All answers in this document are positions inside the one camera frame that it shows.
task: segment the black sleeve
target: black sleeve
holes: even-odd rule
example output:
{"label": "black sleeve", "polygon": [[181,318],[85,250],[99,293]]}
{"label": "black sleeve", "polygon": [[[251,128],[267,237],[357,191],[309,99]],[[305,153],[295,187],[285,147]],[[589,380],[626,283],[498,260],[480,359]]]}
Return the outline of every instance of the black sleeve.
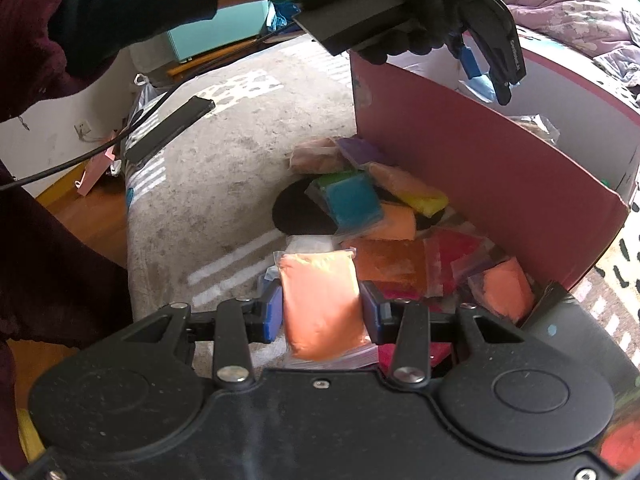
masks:
{"label": "black sleeve", "polygon": [[88,77],[122,48],[212,18],[217,6],[218,0],[62,0],[49,38],[64,50],[67,72]]}

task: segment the white wall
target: white wall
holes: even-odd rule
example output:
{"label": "white wall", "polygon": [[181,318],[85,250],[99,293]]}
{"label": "white wall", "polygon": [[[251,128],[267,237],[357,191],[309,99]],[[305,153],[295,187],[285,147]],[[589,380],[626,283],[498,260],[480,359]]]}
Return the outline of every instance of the white wall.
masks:
{"label": "white wall", "polygon": [[[0,124],[0,159],[17,178],[82,155],[98,144],[82,142],[74,125],[87,120],[90,137],[102,137],[122,126],[132,103],[130,84],[136,75],[129,51],[123,50],[113,65],[94,84],[79,94],[34,104],[22,118]],[[36,196],[62,174],[26,186]]]}

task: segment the power outlet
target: power outlet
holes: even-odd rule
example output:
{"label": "power outlet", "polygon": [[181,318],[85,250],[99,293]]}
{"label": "power outlet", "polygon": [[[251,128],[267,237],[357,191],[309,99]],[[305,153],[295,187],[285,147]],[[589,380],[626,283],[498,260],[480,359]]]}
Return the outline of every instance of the power outlet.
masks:
{"label": "power outlet", "polygon": [[91,125],[88,121],[80,121],[74,125],[76,134],[80,140],[84,140],[86,136],[91,132]]}

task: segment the black cable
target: black cable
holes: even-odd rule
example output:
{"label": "black cable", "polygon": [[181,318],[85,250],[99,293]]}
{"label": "black cable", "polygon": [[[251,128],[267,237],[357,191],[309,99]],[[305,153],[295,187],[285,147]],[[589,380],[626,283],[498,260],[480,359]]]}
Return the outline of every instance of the black cable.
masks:
{"label": "black cable", "polygon": [[140,126],[142,126],[142,124],[144,124],[145,121],[148,120],[148,118],[151,117],[151,115],[154,114],[156,112],[156,110],[158,110],[158,108],[161,107],[161,105],[164,104],[164,102],[169,97],[171,97],[171,94],[173,94],[178,88],[180,88],[180,86],[185,84],[187,81],[190,81],[190,80],[194,79],[195,77],[197,77],[199,75],[202,75],[202,74],[204,74],[206,72],[209,72],[210,70],[213,70],[217,65],[220,64],[220,62],[224,61],[225,59],[228,59],[231,56],[236,56],[237,54],[240,54],[240,53],[244,52],[245,50],[248,50],[251,47],[256,47],[256,46],[259,46],[260,44],[263,44],[264,41],[268,40],[269,38],[272,38],[273,36],[276,36],[277,34],[280,34],[281,32],[286,31],[287,29],[293,27],[294,25],[296,25],[295,22],[289,23],[285,27],[279,28],[278,30],[274,30],[273,32],[270,32],[269,34],[265,34],[264,36],[261,36],[254,43],[250,43],[250,44],[248,44],[248,45],[246,45],[246,46],[244,46],[242,48],[239,48],[236,51],[229,52],[229,53],[225,54],[224,56],[220,56],[219,58],[213,59],[213,60],[203,64],[201,67],[198,67],[196,70],[194,70],[194,72],[190,73],[182,81],[177,82],[175,85],[173,85],[158,100],[158,102],[156,104],[154,104],[149,109],[149,111],[146,114],[144,114],[142,117],[140,117],[133,124],[130,124],[129,126],[125,126],[123,128],[123,130],[116,137],[111,139],[109,142],[105,142],[101,146],[98,146],[94,150],[91,150],[90,152],[87,152],[84,155],[76,156],[76,158],[73,158],[72,160],[68,160],[66,162],[63,162],[62,164],[54,166],[53,168],[49,168],[48,170],[43,170],[43,171],[41,171],[39,173],[32,174],[31,176],[26,176],[25,178],[21,178],[19,180],[14,180],[13,182],[9,182],[8,184],[4,184],[4,185],[0,186],[0,191],[6,191],[6,190],[9,190],[9,189],[13,189],[14,187],[26,186],[27,184],[31,184],[32,182],[36,182],[38,180],[42,180],[43,178],[47,178],[48,176],[51,176],[51,175],[56,174],[56,173],[59,173],[60,171],[68,170],[69,168],[72,168],[72,167],[74,167],[74,166],[76,166],[78,164],[81,164],[82,162],[84,162],[86,160],[89,160],[90,158],[92,158],[92,156],[95,156],[95,155],[98,155],[99,153],[102,153],[107,148],[110,148],[111,146],[116,145],[122,139],[126,139],[127,137],[129,137],[129,134],[131,132],[134,132]]}

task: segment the yellow baseboard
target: yellow baseboard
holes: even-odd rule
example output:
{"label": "yellow baseboard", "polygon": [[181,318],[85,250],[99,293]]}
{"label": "yellow baseboard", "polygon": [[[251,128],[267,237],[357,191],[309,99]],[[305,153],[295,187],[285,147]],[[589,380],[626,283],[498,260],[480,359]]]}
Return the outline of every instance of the yellow baseboard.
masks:
{"label": "yellow baseboard", "polygon": [[62,198],[66,195],[70,190],[76,188],[76,180],[82,179],[82,174],[84,173],[84,167],[86,163],[78,164],[75,168],[73,168],[68,173],[65,173],[59,179],[57,179],[51,186],[47,187],[42,193],[40,193],[36,200],[42,204],[44,207],[48,207],[53,204],[56,200]]}

